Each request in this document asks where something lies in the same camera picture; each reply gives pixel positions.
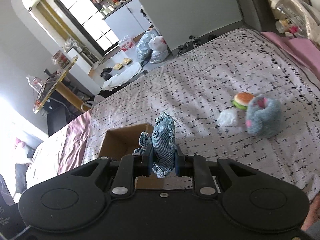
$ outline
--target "blue plush toy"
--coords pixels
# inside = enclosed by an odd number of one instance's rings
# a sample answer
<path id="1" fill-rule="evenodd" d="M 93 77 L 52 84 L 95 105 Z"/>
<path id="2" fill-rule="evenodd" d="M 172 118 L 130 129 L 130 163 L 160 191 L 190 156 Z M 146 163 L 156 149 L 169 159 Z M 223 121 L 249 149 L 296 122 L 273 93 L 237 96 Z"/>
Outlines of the blue plush toy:
<path id="1" fill-rule="evenodd" d="M 174 136 L 175 127 L 172 117 L 165 112 L 161 112 L 160 116 L 156 118 L 152 137 L 143 132 L 139 139 L 141 148 L 134 150 L 135 153 L 143 154 L 145 148 L 149 144 L 153 144 L 155 158 L 152 170 L 158 178 L 164 178 L 174 168 L 174 155 L 176 151 Z"/>
<path id="2" fill-rule="evenodd" d="M 270 138 L 279 132 L 280 124 L 281 107 L 278 100 L 259 95 L 250 101 L 246 112 L 249 134 Z"/>

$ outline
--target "brown box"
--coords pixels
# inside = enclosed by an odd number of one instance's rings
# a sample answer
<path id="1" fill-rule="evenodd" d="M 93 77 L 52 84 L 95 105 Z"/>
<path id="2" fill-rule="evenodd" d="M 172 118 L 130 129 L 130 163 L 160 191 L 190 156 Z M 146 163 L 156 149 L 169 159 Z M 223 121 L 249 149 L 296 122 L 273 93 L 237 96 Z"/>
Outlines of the brown box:
<path id="1" fill-rule="evenodd" d="M 99 157 L 106 156 L 119 161 L 123 156 L 132 154 L 134 149 L 140 147 L 139 138 L 142 132 L 152 134 L 153 126 L 142 123 L 108 130 Z M 136 182 L 136 188 L 139 189 L 161 189 L 163 185 L 164 179 L 158 179 L 154 174 L 150 177 L 138 177 Z"/>

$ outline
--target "screw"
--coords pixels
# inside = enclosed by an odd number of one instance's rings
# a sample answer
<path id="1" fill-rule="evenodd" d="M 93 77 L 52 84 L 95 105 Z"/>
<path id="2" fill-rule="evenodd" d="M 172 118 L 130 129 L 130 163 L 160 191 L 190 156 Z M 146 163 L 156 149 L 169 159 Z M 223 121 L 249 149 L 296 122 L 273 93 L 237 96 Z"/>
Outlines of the screw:
<path id="1" fill-rule="evenodd" d="M 160 197 L 169 197 L 169 194 L 168 194 L 168 193 L 163 192 L 163 193 L 161 193 L 161 194 L 160 194 Z"/>
<path id="2" fill-rule="evenodd" d="M 112 193 L 116 195 L 124 195 L 128 192 L 126 187 L 115 187 L 112 189 Z"/>
<path id="3" fill-rule="evenodd" d="M 200 189 L 202 195 L 213 195 L 216 193 L 216 190 L 213 187 L 203 187 Z"/>

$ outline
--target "table top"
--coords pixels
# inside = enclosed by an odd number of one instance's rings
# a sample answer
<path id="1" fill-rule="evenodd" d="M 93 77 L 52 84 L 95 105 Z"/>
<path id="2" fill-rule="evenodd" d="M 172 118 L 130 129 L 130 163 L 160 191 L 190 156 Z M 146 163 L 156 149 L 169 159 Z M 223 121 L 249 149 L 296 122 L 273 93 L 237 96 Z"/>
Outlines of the table top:
<path id="1" fill-rule="evenodd" d="M 65 78 L 68 74 L 69 70 L 73 67 L 76 63 L 78 56 L 72 58 L 69 64 L 57 75 L 52 78 L 49 78 L 44 86 L 42 87 L 40 93 L 37 96 L 35 105 L 33 107 L 33 112 L 36 114 L 39 110 L 44 106 L 46 101 L 52 95 L 53 91 L 56 89 L 57 85 Z"/>

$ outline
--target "wooden table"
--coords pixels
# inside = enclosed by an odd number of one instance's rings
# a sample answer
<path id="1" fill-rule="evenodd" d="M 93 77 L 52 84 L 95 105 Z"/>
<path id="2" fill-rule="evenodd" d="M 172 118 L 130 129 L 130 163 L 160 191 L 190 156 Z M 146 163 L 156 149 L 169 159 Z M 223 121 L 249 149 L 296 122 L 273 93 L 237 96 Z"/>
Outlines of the wooden table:
<path id="1" fill-rule="evenodd" d="M 84 103 L 79 97 L 77 97 L 68 87 L 66 87 L 61 81 L 68 74 L 69 70 L 76 63 L 78 56 L 73 57 L 71 62 L 59 73 L 55 76 L 55 80 L 51 82 L 50 79 L 46 82 L 43 87 L 43 91 L 38 95 L 35 106 L 33 108 L 33 112 L 36 114 L 39 110 L 44 106 L 46 101 L 50 98 L 53 91 L 58 91 L 68 102 L 70 102 L 74 107 L 76 107 L 81 112 L 86 112 L 90 108 L 87 106 L 83 106 L 83 110 L 81 109 L 81 105 Z"/>

